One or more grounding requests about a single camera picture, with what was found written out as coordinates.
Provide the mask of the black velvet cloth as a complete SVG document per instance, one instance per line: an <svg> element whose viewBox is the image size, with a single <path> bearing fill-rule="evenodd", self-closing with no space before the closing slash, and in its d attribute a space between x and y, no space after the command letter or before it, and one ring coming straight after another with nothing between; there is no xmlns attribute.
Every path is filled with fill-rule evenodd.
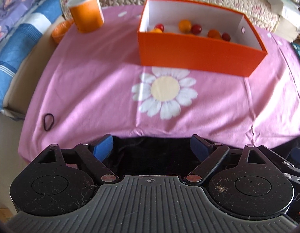
<svg viewBox="0 0 300 233"><path fill-rule="evenodd" d="M103 164L118 177L124 175L180 175L200 164L187 138L112 136L113 149Z"/></svg>

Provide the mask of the orange white cup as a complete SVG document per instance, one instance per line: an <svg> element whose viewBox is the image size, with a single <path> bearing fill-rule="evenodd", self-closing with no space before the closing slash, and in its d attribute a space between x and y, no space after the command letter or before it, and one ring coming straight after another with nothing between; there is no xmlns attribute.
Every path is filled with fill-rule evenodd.
<svg viewBox="0 0 300 233"><path fill-rule="evenodd" d="M105 19L99 0L69 0L67 7L80 33L90 33L104 25Z"/></svg>

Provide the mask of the orange cardboard box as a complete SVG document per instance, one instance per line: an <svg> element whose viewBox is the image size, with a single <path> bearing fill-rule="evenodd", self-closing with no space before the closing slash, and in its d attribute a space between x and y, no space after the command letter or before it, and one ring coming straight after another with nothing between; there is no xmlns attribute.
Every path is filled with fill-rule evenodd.
<svg viewBox="0 0 300 233"><path fill-rule="evenodd" d="M200 24L199 35L183 34L178 23ZM150 33L163 24L163 33ZM207 37L215 29L231 36L229 42ZM187 68L249 77L267 56L255 27L243 13L188 0L146 0L138 26L143 66Z"/></svg>

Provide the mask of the small orange bowl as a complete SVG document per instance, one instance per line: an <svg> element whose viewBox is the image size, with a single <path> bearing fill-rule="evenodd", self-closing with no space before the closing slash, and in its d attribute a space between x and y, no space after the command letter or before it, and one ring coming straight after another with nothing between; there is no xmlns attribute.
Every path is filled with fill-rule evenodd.
<svg viewBox="0 0 300 233"><path fill-rule="evenodd" d="M70 29L70 27L73 25L74 20L73 19L69 19L69 20L65 20L61 23L59 23L55 29L52 31L52 39L55 41L56 44L59 44L60 41L63 39L63 37L65 36L65 34L68 32L68 30Z"/></svg>

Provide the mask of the red cherry tomato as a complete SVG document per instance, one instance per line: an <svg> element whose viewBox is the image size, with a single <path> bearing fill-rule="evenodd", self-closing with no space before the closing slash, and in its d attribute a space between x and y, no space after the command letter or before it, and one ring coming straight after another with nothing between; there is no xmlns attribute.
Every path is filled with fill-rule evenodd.
<svg viewBox="0 0 300 233"><path fill-rule="evenodd" d="M229 42L231 40L231 36L228 33L223 33L221 35L222 40Z"/></svg>
<svg viewBox="0 0 300 233"><path fill-rule="evenodd" d="M154 27L154 29L159 29L159 30L161 30L162 32L164 32L165 27L164 27L163 24L156 24L155 27Z"/></svg>
<svg viewBox="0 0 300 233"><path fill-rule="evenodd" d="M199 35L202 32L202 26L200 24L194 24L191 26L191 34Z"/></svg>

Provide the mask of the blue striped bedding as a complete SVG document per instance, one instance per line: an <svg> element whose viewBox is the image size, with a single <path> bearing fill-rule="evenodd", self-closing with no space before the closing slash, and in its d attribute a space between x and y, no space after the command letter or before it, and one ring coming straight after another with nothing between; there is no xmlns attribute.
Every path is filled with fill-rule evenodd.
<svg viewBox="0 0 300 233"><path fill-rule="evenodd" d="M63 21L61 0L34 6L0 42L0 113L24 119L56 44L51 37Z"/></svg>

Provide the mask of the pink flower tablecloth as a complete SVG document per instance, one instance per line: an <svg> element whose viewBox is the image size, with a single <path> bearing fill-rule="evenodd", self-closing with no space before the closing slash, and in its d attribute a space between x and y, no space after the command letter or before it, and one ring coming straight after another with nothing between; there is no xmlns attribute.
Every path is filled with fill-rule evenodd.
<svg viewBox="0 0 300 233"><path fill-rule="evenodd" d="M29 105L18 152L118 137L189 137L274 148L300 136L300 62L290 43L259 28L268 54L250 77L140 65L142 7L103 9L105 26L71 27Z"/></svg>

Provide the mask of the small orange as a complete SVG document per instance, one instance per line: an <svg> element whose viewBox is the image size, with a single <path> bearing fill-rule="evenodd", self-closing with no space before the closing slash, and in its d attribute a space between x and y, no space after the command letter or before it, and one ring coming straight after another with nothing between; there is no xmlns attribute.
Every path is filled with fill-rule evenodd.
<svg viewBox="0 0 300 233"><path fill-rule="evenodd" d="M154 28L152 30L149 31L150 33L163 33L163 31L159 28Z"/></svg>
<svg viewBox="0 0 300 233"><path fill-rule="evenodd" d="M192 24L189 20L183 19L178 23L178 29L183 34L189 34L191 32Z"/></svg>
<svg viewBox="0 0 300 233"><path fill-rule="evenodd" d="M208 31L207 37L214 38L214 39L221 39L221 34L219 31L212 29Z"/></svg>

